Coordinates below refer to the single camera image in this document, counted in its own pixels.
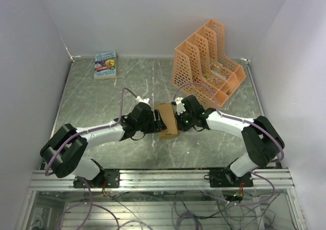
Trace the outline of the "brown cardboard box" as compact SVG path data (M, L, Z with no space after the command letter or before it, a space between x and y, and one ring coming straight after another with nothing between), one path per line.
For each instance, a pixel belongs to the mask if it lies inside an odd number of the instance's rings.
M166 125L166 129L159 132L159 140L167 140L176 138L179 135L177 122L174 116L174 111L171 103L155 104L155 109L158 109L161 119Z

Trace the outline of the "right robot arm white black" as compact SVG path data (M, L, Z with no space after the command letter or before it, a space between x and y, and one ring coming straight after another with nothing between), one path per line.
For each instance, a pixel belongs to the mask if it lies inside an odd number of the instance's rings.
M229 133L243 140L246 152L225 168L225 183L230 187L240 184L246 173L267 166L278 154L283 154L285 144L265 116L246 119L215 108L205 109L193 95L176 98L172 105L176 108L177 127L182 132L198 127Z

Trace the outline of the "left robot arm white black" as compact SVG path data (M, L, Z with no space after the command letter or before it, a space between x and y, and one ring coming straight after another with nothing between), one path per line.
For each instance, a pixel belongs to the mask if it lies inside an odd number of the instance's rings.
M47 163L46 174L51 170L57 178L75 175L86 179L93 188L104 181L104 169L94 159L86 159L86 149L112 141L123 141L143 134L166 130L160 113L145 102L139 102L126 116L89 128L75 128L63 125L41 149L40 156Z

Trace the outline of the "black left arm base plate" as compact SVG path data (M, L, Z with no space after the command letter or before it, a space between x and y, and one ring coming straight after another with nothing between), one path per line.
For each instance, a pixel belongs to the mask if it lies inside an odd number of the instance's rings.
M72 173L75 177L74 188L118 188L120 184L120 172L116 169L76 169Z

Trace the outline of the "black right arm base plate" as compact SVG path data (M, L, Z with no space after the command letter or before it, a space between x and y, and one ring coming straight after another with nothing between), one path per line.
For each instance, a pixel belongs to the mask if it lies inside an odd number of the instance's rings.
M211 188L253 187L250 172L245 173L242 177L237 177L228 167L210 168L209 172L204 175L204 179L209 181Z

